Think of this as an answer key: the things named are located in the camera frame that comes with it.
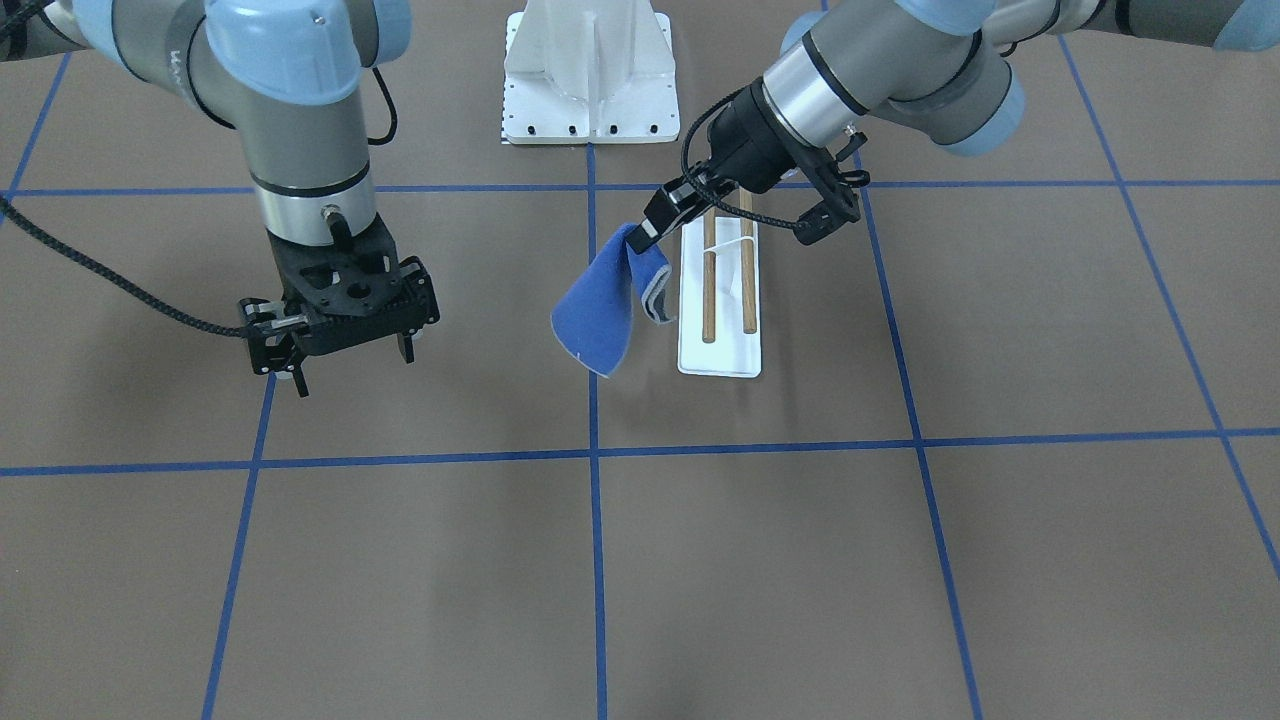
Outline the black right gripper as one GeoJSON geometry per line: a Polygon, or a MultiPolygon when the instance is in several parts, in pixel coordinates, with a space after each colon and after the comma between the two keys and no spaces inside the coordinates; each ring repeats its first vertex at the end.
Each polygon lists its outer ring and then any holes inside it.
{"type": "Polygon", "coordinates": [[[406,364],[416,336],[439,322],[433,278],[416,256],[401,259],[381,217],[351,233],[343,215],[323,223],[332,242],[293,243],[269,234],[282,299],[242,299],[244,342],[259,375],[284,373],[301,398],[310,396],[302,363],[394,337],[406,364]]]}

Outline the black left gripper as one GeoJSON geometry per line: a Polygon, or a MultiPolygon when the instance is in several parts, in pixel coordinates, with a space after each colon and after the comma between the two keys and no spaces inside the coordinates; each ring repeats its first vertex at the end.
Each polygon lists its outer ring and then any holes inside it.
{"type": "Polygon", "coordinates": [[[630,231],[630,249],[646,252],[707,213],[710,196],[722,199],[730,184],[764,193],[797,170],[797,143],[781,124],[762,85],[748,85],[723,97],[690,126],[709,124],[710,156],[690,168],[690,182],[672,179],[654,192],[641,222],[630,231]]]}

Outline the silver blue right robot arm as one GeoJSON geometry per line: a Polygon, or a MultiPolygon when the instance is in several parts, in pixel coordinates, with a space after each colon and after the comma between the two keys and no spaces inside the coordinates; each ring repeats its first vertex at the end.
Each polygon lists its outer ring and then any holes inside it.
{"type": "Polygon", "coordinates": [[[399,258],[378,210],[360,83],[410,45],[406,1],[5,1],[3,60],[92,50],[239,136],[271,256],[276,301],[243,299],[237,325],[193,316],[55,238],[3,201],[32,240],[183,325],[242,340],[259,375],[383,338],[406,363],[438,323],[433,279],[399,258]]]}

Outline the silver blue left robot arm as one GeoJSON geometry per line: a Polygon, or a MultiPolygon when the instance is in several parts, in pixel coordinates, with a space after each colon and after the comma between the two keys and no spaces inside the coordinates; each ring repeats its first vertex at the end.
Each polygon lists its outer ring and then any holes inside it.
{"type": "Polygon", "coordinates": [[[764,193],[791,170],[819,202],[787,222],[810,245],[858,222],[865,172],[840,163],[881,118],[961,156],[988,152],[1018,128],[1025,95],[1001,47],[1092,29],[1133,38],[1260,53],[1277,44],[1275,1],[842,1],[800,20],[762,77],[704,114],[707,160],[684,161],[625,240],[645,252],[724,202],[764,193]]]}

